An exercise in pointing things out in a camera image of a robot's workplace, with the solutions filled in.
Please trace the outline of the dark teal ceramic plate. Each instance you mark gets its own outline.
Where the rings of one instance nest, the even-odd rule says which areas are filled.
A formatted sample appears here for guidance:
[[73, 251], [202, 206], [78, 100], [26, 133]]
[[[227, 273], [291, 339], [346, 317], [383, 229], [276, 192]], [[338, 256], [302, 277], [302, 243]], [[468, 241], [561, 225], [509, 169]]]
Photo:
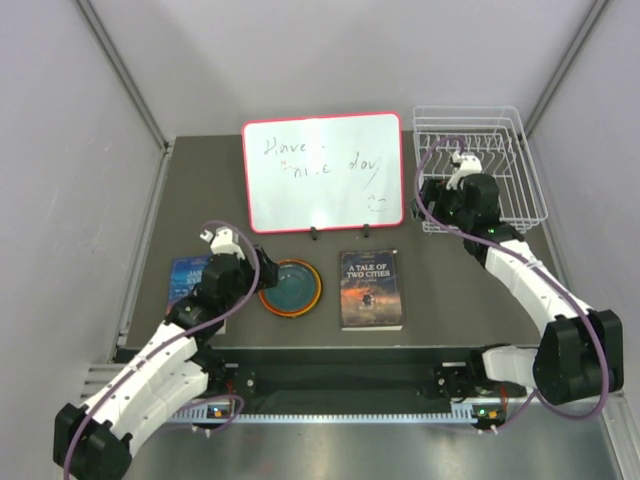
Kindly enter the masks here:
[[309, 266], [297, 260], [283, 260], [275, 287], [261, 292], [267, 307], [294, 313], [306, 308], [316, 296], [317, 280]]

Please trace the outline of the orange plate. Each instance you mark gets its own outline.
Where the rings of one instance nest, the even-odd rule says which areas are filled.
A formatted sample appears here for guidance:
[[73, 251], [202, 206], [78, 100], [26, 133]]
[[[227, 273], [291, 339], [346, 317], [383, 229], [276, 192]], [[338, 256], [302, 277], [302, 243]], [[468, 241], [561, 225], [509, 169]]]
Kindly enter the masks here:
[[276, 286], [262, 290], [259, 298], [269, 312], [296, 318], [317, 305], [322, 290], [321, 276], [312, 265], [299, 259], [283, 259], [279, 262]]

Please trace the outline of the lime green plate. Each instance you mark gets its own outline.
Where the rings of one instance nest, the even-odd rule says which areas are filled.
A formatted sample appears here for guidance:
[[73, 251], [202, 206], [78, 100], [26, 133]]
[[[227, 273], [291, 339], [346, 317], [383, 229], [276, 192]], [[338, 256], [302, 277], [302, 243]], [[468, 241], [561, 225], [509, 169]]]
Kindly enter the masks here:
[[322, 299], [323, 283], [321, 278], [308, 280], [303, 288], [303, 305], [299, 311], [299, 315], [305, 315], [313, 310]]

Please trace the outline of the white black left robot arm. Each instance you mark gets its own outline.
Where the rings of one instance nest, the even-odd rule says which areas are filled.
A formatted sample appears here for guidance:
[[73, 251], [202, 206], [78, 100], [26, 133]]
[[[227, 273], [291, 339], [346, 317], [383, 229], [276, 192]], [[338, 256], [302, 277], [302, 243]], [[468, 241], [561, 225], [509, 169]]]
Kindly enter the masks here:
[[217, 247], [202, 278], [176, 301], [155, 334], [97, 394], [66, 404], [54, 420], [53, 461], [66, 479], [121, 479], [144, 443], [188, 402], [226, 387], [209, 344], [251, 294], [278, 281], [278, 266], [255, 246]]

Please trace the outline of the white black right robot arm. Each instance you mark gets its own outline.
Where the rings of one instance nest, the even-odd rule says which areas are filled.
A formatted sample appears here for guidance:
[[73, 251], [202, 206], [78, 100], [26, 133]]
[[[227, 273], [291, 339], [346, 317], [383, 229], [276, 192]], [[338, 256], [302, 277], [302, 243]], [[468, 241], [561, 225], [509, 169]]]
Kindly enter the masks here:
[[503, 382], [531, 389], [547, 406], [596, 397], [604, 402], [625, 380], [623, 325], [570, 293], [501, 218], [499, 187], [483, 173], [412, 182], [411, 212], [463, 240], [466, 252], [515, 298], [538, 330], [535, 347], [494, 344], [470, 355], [466, 380], [487, 396]]

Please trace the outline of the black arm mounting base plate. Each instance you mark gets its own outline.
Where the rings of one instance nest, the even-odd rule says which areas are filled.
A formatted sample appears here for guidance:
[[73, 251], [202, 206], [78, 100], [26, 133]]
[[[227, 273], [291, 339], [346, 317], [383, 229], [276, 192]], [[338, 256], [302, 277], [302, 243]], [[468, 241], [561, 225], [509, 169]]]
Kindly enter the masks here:
[[444, 411], [489, 390], [466, 348], [217, 348], [213, 364], [251, 413]]

